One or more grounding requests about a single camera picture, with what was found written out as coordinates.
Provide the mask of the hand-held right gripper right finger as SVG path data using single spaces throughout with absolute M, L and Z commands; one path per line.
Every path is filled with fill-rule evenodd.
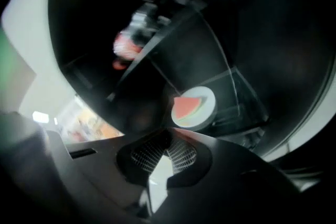
M 170 128 L 194 144 L 195 163 L 173 177 L 175 188 L 151 224 L 309 224 L 314 196 L 248 149 L 199 133 Z

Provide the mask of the red white item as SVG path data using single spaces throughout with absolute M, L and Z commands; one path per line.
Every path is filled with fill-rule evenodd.
M 120 32 L 113 43 L 113 52 L 116 59 L 112 66 L 115 70 L 124 70 L 141 52 L 142 47 L 136 45 L 126 33 Z

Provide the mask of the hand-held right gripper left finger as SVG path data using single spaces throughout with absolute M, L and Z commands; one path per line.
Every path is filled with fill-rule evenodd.
M 162 209 L 150 217 L 141 205 L 145 187 L 128 182 L 120 172 L 117 151 L 123 139 L 65 145 L 60 135 L 47 131 L 45 203 L 68 224 L 173 224 L 173 214 Z

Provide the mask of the white round plate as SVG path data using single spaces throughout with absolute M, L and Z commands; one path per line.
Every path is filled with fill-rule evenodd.
M 175 125 L 183 129 L 199 131 L 213 122 L 217 113 L 217 101 L 210 88 L 204 86 L 193 87 L 177 97 L 202 98 L 202 104 L 195 113 L 182 120 L 176 119 L 172 107 L 171 119 Z

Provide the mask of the red watermelon slice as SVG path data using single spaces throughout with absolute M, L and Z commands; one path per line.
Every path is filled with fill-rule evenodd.
M 175 97 L 173 112 L 177 120 L 182 120 L 195 113 L 202 104 L 202 98 Z

